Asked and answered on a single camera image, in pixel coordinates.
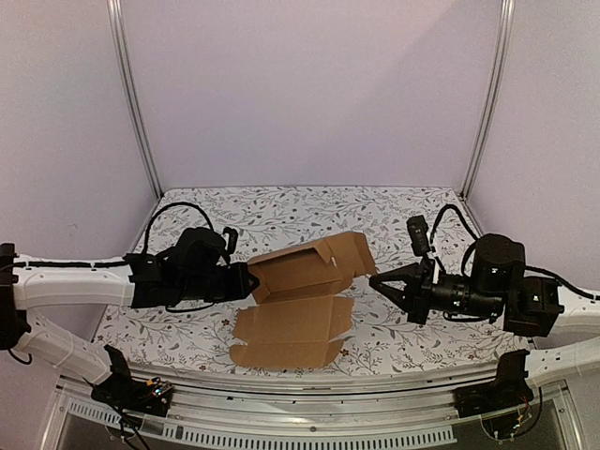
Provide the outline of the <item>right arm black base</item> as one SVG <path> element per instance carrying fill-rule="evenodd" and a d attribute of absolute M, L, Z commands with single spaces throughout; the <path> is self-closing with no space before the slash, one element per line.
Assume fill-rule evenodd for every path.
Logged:
<path fill-rule="evenodd" d="M 538 406 L 533 412 L 533 390 L 526 383 L 528 350 L 503 354 L 492 381 L 459 387 L 453 391 L 453 404 L 460 418 L 480 417 L 485 434 L 497 443 L 513 441 L 531 433 L 543 411 L 543 393 L 538 389 Z"/>

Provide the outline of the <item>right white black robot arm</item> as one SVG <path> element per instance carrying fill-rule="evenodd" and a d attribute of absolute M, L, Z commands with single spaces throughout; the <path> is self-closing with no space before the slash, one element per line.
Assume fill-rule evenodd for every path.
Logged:
<path fill-rule="evenodd" d="M 502 323 L 517 337 L 546 338 L 561 329 L 594 329 L 599 324 L 599 295 L 584 292 L 547 269 L 526 264 L 525 247 L 500 234 L 477 239 L 466 251 L 468 275 L 444 272 L 430 258 L 423 239 L 413 246 L 420 262 L 380 273 L 369 285 L 401 309 L 411 323 L 424 324 L 432 311 L 455 323 Z M 505 408 L 521 387 L 540 387 L 570 375 L 599 368 L 599 340 L 543 351 L 503 354 L 492 382 L 484 384 L 485 401 Z"/>

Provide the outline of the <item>brown cardboard box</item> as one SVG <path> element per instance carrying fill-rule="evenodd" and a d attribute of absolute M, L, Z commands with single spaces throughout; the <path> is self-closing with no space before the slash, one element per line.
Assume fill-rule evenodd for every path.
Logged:
<path fill-rule="evenodd" d="M 376 272 L 366 236 L 342 232 L 272 251 L 248 262 L 260 279 L 254 306 L 238 311 L 229 355 L 239 367 L 324 368 L 344 345 L 353 281 Z"/>

